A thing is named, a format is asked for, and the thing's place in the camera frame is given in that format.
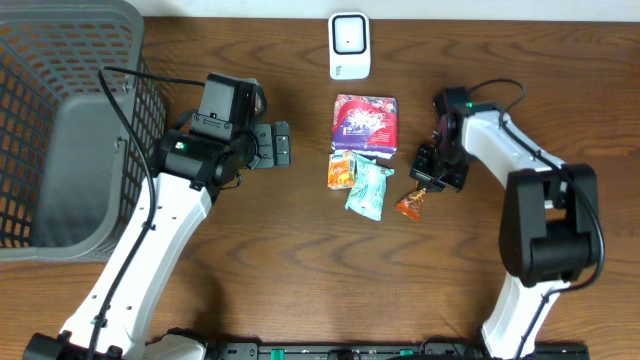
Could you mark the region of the teal white snack packet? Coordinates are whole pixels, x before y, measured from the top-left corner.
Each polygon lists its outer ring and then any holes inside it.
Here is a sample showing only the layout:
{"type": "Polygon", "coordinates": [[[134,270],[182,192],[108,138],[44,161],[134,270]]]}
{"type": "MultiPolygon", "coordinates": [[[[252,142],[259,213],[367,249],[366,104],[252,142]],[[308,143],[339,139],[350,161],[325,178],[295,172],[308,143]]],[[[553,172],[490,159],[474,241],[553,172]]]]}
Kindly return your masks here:
{"type": "Polygon", "coordinates": [[[349,192],[345,209],[352,210],[371,220],[380,221],[387,189],[387,178],[394,173],[394,169],[380,166],[375,160],[358,154],[355,184],[349,192]]]}

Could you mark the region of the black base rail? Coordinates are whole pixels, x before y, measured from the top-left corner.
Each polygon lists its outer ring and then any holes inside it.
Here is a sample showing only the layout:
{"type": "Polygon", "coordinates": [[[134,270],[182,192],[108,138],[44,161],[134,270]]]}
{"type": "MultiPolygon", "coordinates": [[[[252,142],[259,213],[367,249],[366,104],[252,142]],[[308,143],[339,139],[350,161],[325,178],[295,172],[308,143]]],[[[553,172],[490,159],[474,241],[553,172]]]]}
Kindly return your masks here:
{"type": "Polygon", "coordinates": [[[420,344],[262,344],[218,342],[190,330],[172,328],[145,347],[146,359],[209,360],[384,360],[487,359],[482,346],[432,337],[420,344]]]}

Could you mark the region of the orange juice carton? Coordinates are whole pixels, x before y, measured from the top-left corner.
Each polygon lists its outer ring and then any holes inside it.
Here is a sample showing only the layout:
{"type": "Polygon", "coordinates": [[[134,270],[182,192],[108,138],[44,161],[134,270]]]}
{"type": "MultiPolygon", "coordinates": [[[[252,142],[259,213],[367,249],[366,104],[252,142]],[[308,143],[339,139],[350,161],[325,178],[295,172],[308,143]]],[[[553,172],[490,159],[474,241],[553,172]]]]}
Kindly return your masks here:
{"type": "Polygon", "coordinates": [[[336,151],[329,156],[327,187],[349,189],[355,185],[356,154],[351,150],[336,151]]]}

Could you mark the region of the purple pink tissue pack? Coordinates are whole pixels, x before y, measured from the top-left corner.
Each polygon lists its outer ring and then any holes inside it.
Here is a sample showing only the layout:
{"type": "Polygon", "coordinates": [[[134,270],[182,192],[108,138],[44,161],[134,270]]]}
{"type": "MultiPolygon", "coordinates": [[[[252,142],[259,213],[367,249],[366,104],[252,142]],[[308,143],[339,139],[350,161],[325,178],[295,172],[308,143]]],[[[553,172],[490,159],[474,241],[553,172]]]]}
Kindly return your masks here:
{"type": "Polygon", "coordinates": [[[392,159],[398,148],[398,104],[393,97],[339,94],[331,148],[392,159]]]}

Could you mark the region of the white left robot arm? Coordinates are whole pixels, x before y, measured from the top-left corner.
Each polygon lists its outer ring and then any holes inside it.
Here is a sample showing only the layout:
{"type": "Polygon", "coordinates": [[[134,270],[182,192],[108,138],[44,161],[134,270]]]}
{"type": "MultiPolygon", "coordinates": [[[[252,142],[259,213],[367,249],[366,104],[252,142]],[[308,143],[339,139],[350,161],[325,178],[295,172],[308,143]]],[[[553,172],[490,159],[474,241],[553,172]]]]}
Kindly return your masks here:
{"type": "Polygon", "coordinates": [[[185,330],[147,337],[159,298],[186,243],[220,191],[239,185],[242,168],[287,167],[290,129],[259,124],[219,141],[168,131],[155,152],[158,172],[100,278],[60,333],[36,333],[26,359],[205,359],[209,344],[185,330]]]}

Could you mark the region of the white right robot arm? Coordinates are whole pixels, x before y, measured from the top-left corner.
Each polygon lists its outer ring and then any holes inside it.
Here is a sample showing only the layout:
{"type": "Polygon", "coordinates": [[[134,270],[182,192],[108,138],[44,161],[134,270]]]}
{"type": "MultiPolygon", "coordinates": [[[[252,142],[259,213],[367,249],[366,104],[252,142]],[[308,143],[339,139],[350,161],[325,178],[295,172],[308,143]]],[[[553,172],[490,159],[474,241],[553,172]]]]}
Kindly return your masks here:
{"type": "Polygon", "coordinates": [[[559,296],[593,285],[604,269],[597,177],[546,152],[508,107],[475,102],[472,92],[448,87],[434,96],[434,142],[419,148],[410,175],[426,192],[459,192],[476,159],[503,186],[498,244],[507,275],[481,336],[491,358],[522,359],[535,354],[559,296]]]}

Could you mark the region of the red chocolate bar wrapper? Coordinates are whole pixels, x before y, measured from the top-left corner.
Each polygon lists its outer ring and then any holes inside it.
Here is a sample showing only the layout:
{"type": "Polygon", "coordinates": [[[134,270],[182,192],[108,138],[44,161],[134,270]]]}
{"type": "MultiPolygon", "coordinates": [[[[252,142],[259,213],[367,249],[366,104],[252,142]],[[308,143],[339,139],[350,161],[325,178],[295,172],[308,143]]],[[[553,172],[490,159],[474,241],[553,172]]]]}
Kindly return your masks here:
{"type": "Polygon", "coordinates": [[[418,189],[409,193],[396,204],[396,209],[408,218],[418,221],[424,206],[426,190],[418,189]]]}

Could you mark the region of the grey plastic basket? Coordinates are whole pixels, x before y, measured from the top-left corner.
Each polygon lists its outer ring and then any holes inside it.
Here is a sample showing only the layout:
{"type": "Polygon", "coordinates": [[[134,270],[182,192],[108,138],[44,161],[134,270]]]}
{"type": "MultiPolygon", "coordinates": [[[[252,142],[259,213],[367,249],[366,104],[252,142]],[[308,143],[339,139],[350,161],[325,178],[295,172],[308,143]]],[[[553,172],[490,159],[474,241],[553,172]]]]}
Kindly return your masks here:
{"type": "Polygon", "coordinates": [[[107,259],[166,108],[143,78],[144,21],[124,1],[1,5],[1,258],[107,259]]]}

